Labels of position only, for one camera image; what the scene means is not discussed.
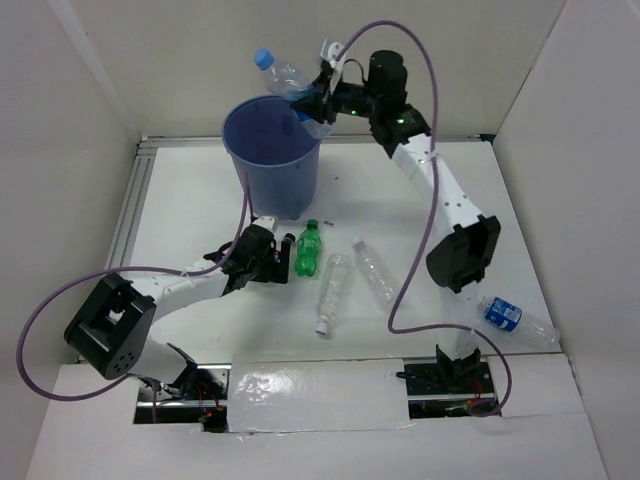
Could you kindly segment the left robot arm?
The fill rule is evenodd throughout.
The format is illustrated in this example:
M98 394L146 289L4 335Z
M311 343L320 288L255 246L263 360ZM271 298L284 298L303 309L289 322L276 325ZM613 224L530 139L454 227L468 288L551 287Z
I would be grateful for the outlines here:
M189 397L212 377L174 344L149 336L159 319L205 300L238 291L249 282L285 284L295 237L275 237L275 221L261 217L237 241L204 255L178 275L127 280L102 277L64 332L65 341L106 380L126 375L159 383L176 399Z

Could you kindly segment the clear bottle blue label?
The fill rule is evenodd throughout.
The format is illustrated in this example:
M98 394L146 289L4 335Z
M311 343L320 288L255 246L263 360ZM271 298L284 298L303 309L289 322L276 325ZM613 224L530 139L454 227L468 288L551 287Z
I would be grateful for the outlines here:
M288 61L276 58L266 48L255 52L254 64L262 72L267 90L289 104L306 98L313 93L311 81L301 70ZM331 131L329 124L318 123L301 112L295 111L294 114L307 132L316 139L323 139Z

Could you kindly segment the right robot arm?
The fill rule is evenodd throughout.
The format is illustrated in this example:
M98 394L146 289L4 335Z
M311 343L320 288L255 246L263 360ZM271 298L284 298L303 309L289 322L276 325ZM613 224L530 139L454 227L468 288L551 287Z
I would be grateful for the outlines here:
M375 141L404 172L421 198L430 202L429 252L419 254L440 288L443 326L436 346L436 379L448 392L460 391L478 373L481 353L472 331L478 287L495 252L501 225L469 199L432 144L433 129L407 101L403 57L374 52L368 76L359 84L342 79L343 47L337 42L320 54L320 73L309 95L294 110L318 123L340 114L368 120Z

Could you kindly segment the clear bottle dark label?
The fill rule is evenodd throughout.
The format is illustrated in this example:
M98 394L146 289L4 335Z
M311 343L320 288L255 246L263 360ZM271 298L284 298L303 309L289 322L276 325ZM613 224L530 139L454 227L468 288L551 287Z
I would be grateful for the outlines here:
M288 269L291 258L291 250L295 246L296 237L286 233L280 240L279 246L274 251L274 261L282 268Z

